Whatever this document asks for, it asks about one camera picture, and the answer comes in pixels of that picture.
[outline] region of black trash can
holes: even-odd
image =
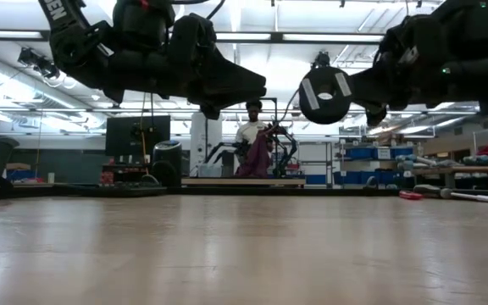
[[[162,186],[182,185],[182,144],[169,140],[156,144],[153,148],[152,175]]]

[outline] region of wooden floor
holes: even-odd
[[[488,305],[488,203],[0,202],[0,305]]]

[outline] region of black monitor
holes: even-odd
[[[107,119],[107,142],[105,154],[107,156],[141,156],[142,139],[141,118],[110,118]],[[170,116],[144,116],[142,129],[147,154],[152,154],[153,147],[161,142],[170,140]]]

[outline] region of white shirt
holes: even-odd
[[[236,131],[236,142],[248,141],[250,145],[255,142],[255,138],[258,136],[258,132],[267,127],[265,123],[258,120],[257,122],[247,122],[240,126]]]

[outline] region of white label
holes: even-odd
[[[318,99],[315,97],[315,93],[313,92],[312,84],[310,83],[309,79],[302,80],[302,88],[304,88],[310,108],[312,110],[319,109]]]
[[[379,160],[391,159],[391,149],[389,149],[389,148],[378,148],[378,159]]]
[[[349,85],[347,84],[346,81],[346,76],[344,76],[343,73],[336,73],[335,78],[336,81],[338,82],[338,85],[340,86],[340,90],[342,91],[344,97],[352,95],[352,91],[349,89]]]

